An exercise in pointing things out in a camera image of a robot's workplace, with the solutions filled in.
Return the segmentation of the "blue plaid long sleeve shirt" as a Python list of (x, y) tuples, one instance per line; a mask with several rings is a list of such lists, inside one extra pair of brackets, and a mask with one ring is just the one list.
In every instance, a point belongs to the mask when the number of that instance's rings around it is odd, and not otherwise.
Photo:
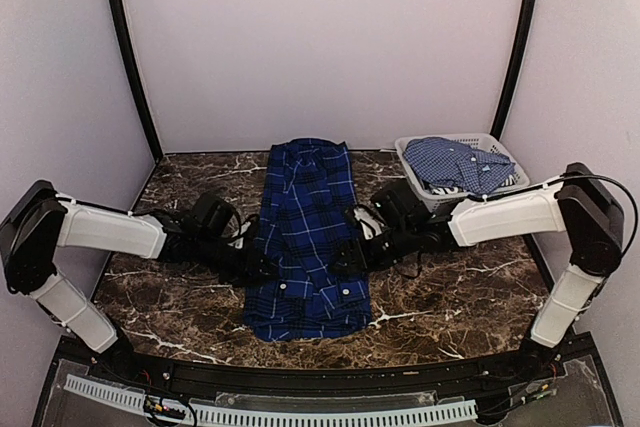
[(330, 269), (360, 234), (346, 217), (356, 204), (346, 144), (302, 138), (272, 146), (254, 245), (277, 274), (246, 289), (243, 313), (257, 338), (338, 338), (369, 324), (367, 277)]

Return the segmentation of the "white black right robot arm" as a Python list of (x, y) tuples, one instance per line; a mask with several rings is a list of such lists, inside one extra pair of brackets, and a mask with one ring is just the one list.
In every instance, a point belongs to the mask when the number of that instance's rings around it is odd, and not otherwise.
[(637, 216), (638, 203), (626, 186), (582, 163), (522, 189), (468, 195), (435, 208), (428, 208), (408, 181), (392, 182), (373, 196), (370, 218), (349, 209), (347, 217), (360, 232), (339, 248), (331, 269), (346, 277), (388, 269), (410, 254), (530, 238), (553, 279), (529, 328), (528, 344), (510, 360), (511, 373), (530, 381), (547, 367), (548, 350), (561, 343), (633, 245), (639, 222), (626, 221), (616, 192), (627, 197)]

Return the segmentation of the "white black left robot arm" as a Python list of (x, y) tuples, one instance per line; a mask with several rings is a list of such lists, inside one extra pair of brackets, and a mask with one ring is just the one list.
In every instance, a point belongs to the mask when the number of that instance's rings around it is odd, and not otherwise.
[(33, 299), (75, 335), (120, 383), (141, 374), (140, 359), (119, 327), (59, 266), (73, 251), (120, 253), (165, 264), (192, 263), (235, 287), (261, 285), (277, 269), (253, 242), (259, 218), (241, 219), (212, 192), (187, 210), (118, 210), (60, 193), (35, 181), (1, 223), (1, 264), (7, 289)]

